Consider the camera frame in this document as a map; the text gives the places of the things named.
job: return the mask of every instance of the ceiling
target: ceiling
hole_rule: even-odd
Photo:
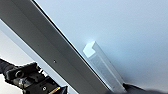
[[[35,0],[81,55],[96,41],[126,83],[168,92],[168,0]]]

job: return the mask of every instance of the gray surface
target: gray surface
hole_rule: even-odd
[[[108,90],[29,0],[1,0],[0,12],[1,19],[77,92],[103,94]]]

